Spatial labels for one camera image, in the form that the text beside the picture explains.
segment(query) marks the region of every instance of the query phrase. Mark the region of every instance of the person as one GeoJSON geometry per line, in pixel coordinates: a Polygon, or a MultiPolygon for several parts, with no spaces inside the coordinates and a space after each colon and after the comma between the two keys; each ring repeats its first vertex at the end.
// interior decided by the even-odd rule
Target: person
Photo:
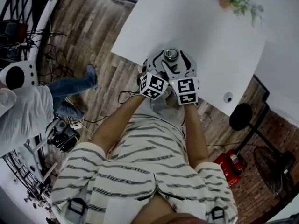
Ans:
{"type": "Polygon", "coordinates": [[[46,86],[8,89],[0,82],[0,157],[45,132],[54,114],[81,119],[84,113],[65,101],[97,85],[96,70],[86,68],[80,79],[62,78],[46,86]]]}
{"type": "Polygon", "coordinates": [[[70,153],[51,192],[60,223],[233,224],[237,207],[194,104],[186,140],[164,97],[130,97],[70,153]]]}

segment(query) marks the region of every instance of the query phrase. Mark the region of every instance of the striped shirt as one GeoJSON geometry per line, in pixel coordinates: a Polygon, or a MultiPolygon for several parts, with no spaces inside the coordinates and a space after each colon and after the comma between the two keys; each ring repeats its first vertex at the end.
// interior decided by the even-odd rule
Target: striped shirt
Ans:
{"type": "Polygon", "coordinates": [[[61,223],[69,202],[83,190],[87,224],[104,223],[112,199],[142,202],[155,192],[175,212],[191,210],[184,208],[188,203],[203,211],[201,219],[213,223],[212,210],[220,207],[224,223],[237,221],[233,194],[220,166],[205,162],[191,168],[181,130],[144,114],[133,115],[107,157],[92,143],[82,143],[70,153],[51,194],[52,210],[61,223]]]}

